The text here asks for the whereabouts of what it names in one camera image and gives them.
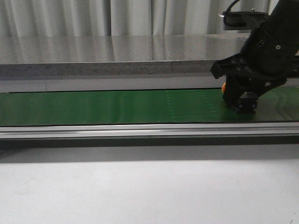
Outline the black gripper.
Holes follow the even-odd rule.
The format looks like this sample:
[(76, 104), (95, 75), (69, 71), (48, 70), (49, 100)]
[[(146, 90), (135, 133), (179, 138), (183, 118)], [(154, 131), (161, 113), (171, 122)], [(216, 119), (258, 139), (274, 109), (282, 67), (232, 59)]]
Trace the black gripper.
[(299, 25), (267, 21), (254, 29), (240, 53), (215, 61), (211, 73), (255, 93), (282, 86), (289, 77), (299, 76)]

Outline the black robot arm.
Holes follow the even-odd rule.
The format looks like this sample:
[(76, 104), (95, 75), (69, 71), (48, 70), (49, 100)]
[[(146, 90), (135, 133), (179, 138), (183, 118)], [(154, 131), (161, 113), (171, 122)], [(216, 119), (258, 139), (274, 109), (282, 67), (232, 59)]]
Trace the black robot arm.
[(299, 76), (299, 2), (280, 0), (271, 14), (223, 12), (226, 30), (250, 29), (241, 51), (215, 61), (214, 78), (226, 77), (223, 99), (237, 113), (254, 113), (258, 98)]

